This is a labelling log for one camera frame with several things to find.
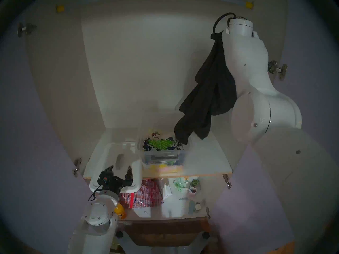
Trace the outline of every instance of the dark towel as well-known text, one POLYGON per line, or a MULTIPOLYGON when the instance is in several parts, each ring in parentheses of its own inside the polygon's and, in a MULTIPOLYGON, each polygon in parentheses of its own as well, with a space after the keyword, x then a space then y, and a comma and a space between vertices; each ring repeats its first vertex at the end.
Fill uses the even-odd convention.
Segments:
POLYGON ((226 113, 237 100, 234 78, 229 72, 222 44, 222 32, 211 34, 215 40, 206 61, 195 76, 198 85, 180 106, 185 114, 174 127, 180 143, 187 145, 194 131, 201 139, 208 136, 211 116, 226 113))

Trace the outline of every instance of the small potted plant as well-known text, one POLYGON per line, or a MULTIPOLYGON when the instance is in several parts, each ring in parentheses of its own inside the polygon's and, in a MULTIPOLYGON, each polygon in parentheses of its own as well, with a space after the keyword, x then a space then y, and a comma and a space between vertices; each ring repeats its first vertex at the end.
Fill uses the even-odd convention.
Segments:
POLYGON ((193 179, 191 185, 189 186, 189 192, 195 194, 197 192, 197 186, 199 185, 199 179, 193 179))

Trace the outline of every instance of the patterned fabric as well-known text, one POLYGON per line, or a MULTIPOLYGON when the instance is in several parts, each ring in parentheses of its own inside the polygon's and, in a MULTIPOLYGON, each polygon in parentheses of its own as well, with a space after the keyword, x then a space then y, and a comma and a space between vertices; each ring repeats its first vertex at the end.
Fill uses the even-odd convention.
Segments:
POLYGON ((144 151, 151 151, 151 150, 183 150, 184 147, 182 144, 173 137, 168 137, 166 139, 161 140, 152 140, 149 137, 146 138, 143 142, 142 148, 144 151))
POLYGON ((150 178, 142 180, 141 187, 134 193, 120 193, 119 203, 124 208, 149 208, 164 202, 158 185, 150 178))

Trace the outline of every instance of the black knob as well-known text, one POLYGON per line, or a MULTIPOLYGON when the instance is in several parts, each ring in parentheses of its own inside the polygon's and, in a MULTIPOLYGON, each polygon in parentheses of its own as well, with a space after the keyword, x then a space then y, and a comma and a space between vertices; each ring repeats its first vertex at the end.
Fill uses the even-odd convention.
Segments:
POLYGON ((117 231, 117 233, 115 233, 115 236, 116 236, 117 238, 122 238, 122 237, 124 236, 124 233, 122 233, 122 231, 119 230, 119 231, 117 231))
POLYGON ((202 233, 202 238, 203 239, 209 239, 209 233, 208 232, 202 233))

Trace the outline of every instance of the transparent storage bin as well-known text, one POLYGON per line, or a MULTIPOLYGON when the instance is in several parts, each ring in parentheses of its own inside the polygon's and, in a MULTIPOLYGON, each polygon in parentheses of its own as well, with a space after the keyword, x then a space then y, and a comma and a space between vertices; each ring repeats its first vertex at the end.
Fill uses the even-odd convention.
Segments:
POLYGON ((181 112, 168 113, 152 113, 145 114, 138 128, 138 137, 136 140, 136 152, 139 153, 145 168, 150 168, 151 165, 165 164, 168 166, 183 166, 185 157, 191 146, 191 139, 188 138, 188 144, 183 146, 183 149, 178 150, 163 150, 144 151, 143 142, 149 135, 158 131, 165 137, 175 136, 174 127, 176 123, 183 117, 181 112))

